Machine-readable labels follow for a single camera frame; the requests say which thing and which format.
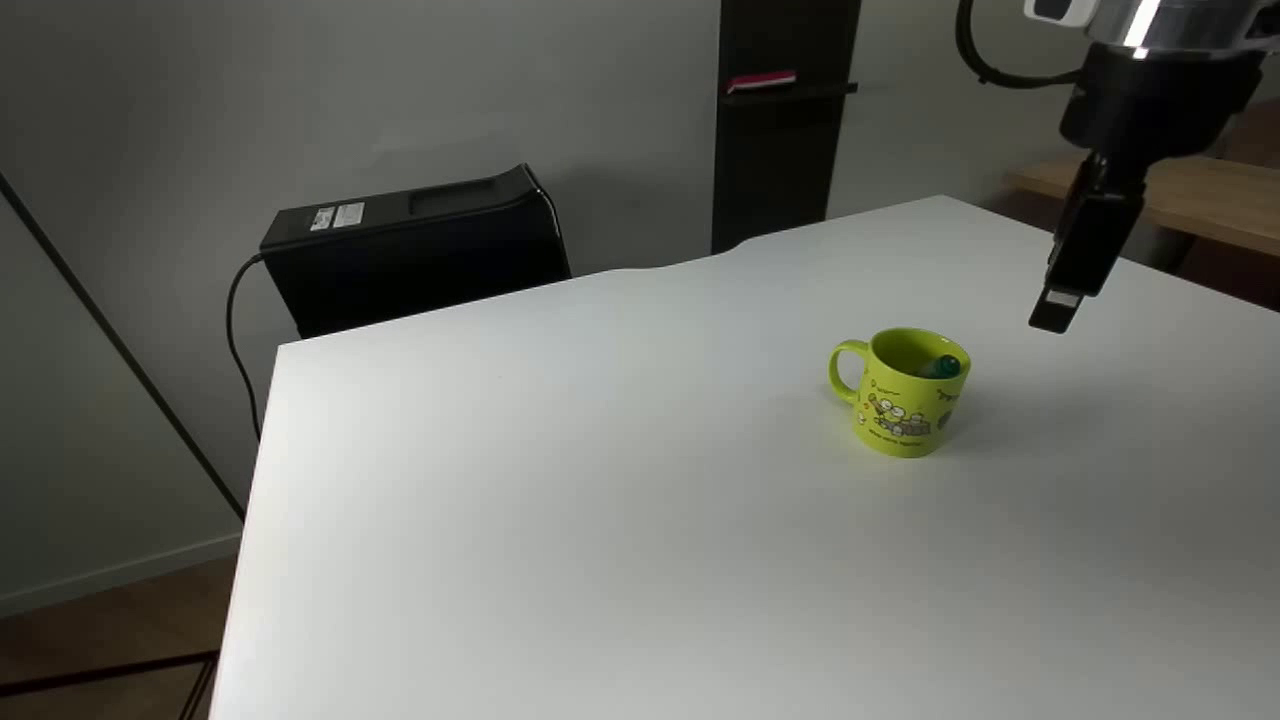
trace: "black stand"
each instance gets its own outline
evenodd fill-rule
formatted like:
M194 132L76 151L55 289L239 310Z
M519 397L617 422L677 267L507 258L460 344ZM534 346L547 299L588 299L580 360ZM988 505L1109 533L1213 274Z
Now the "black stand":
M711 253L827 215L858 0L718 0Z
M166 398L159 397L159 389L149 380L149 373L140 366L140 360L122 346L120 331L117 331L117 326L108 323L108 314L97 306L97 299L88 296L88 289L78 282L78 274L73 273L73 265L51 249L51 241L43 237L43 226L34 225L34 215L28 210L28 204L11 191L11 184L7 184L2 176L0 176L0 196L2 196L7 206L24 221L24 226L34 237L38 253L51 258L51 267L73 282L76 299L88 306L88 314L97 318L97 326L111 341L111 346L120 350L120 360L126 364L126 373L149 389L149 397L157 398L157 409L162 412L162 420L171 422L171 430L186 445L186 451L194 456L194 464L206 472L212 486L216 486L216 492L227 498L227 506L242 518L239 494L227 486L227 478L222 478L222 476L212 466L212 458L200 451L200 445L193 441L193 430L176 420L176 412L166 409ZM206 664L206 661L216 661L216 653L159 656L159 661L111 664L111 666L43 674L43 680L16 680L16 685L0 685L0 697L51 690L51 686L66 686L66 685L98 685L98 680L117 680L117 674L162 671L162 666Z

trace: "black pole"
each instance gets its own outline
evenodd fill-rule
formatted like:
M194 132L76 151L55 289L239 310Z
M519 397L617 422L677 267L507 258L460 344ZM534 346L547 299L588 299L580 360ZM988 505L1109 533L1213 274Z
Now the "black pole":
M166 398L159 397L159 389L149 380L149 373L140 366L140 360L122 346L122 341L117 336L117 326L108 323L108 314L97 306L97 299L88 296L88 289L78 282L78 274L73 273L73 265L55 253L55 244L43 237L43 226L34 225L34 215L28 210L28 204L16 196L16 189L7 184L7 176L0 173L0 191L7 200L7 206L24 221L24 226L34 237L34 244L43 249L48 265L73 282L73 291L78 296L78 304L88 306L88 314L97 318L97 326L111 341L111 346L122 356L126 373L149 389L152 402L162 412L162 420L171 422L171 430L186 445L186 451L194 456L194 464L206 472L212 486L227 498L227 506L242 518L242 505L239 494L227 486L227 478L212 466L212 458L200 451L200 445L193 441L193 430L176 420L176 412L166 409Z

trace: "green mug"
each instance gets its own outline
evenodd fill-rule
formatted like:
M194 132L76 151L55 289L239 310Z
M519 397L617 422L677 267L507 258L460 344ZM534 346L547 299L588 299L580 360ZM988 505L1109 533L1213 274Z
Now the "green mug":
M849 385L839 360L858 356L863 374ZM886 326L843 341L827 360L831 392L851 409L851 430L886 456L928 456L960 402L968 350L924 326Z

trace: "black device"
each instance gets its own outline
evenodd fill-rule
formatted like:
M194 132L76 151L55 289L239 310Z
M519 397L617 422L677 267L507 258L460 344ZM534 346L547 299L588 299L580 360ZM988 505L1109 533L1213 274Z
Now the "black device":
M301 336L569 278L557 206L529 163L444 189L282 206L260 255Z

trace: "black cable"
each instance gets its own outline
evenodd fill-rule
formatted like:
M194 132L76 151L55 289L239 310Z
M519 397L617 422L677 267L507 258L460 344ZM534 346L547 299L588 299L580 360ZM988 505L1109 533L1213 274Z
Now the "black cable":
M24 221L24 226L34 237L38 253L48 255L48 265L64 274L64 282L76 291L76 299L88 306L88 314L97 318L97 326L108 336L108 344L117 346L117 356L126 364L126 373L143 385L143 392L152 397L152 402L159 409L159 414L171 422L171 430L186 445L186 451L194 456L194 464L206 472L212 486L222 494L222 505L242 518L242 505L232 492L232 482L212 466L212 458L200 451L200 445L193 441L193 430L176 420L176 412L166 409L166 398L159 397L159 389L152 385L152 374L140 366L140 360L126 350L126 344L120 341L120 331L108 323L108 314L97 306L97 299L88 296L88 289L78 282L78 274L73 273L73 265L55 253L55 244L48 241L48 232L34 225L34 215L28 210L28 204L16 196L16 189L2 181L0 173L0 196L7 200L7 206Z
M66 674L11 680L11 685L0 685L0 697L30 697L30 690L51 690L51 686L73 686L73 685L104 685L104 680L120 680L120 674L166 671L166 666L180 666L180 664L203 664L212 656L216 653L186 653L186 656L111 664L111 666L66 671Z
M1081 75L1081 69L1060 72L1060 75L1010 75L1010 72L988 63L970 38L970 0L955 4L955 49L960 49L960 58L974 72L974 78L997 85L997 88L1056 88L1056 85L1076 85L1076 75Z
M252 389L249 366L242 366L239 346L237 346L237 291L239 291L242 273L249 273L252 265L260 265L260 258L262 258L262 255L249 255L249 258L237 267L237 278L232 278L232 289L227 289L227 306L222 306L227 350L232 350L232 360L237 360L237 373L239 373L239 385L242 385L242 397L249 397L249 422L252 422L252 437L254 437L254 441L262 437L262 422L260 422L260 414L254 414L254 389Z
M237 538L239 535L232 535L232 516L222 511L222 587L227 587L227 602L232 602L237 560L239 560Z
M200 671L194 671L194 680L186 686L180 720L194 720L194 712L200 712L200 702L203 702L203 697L212 686L212 671L216 671L216 656L200 664Z

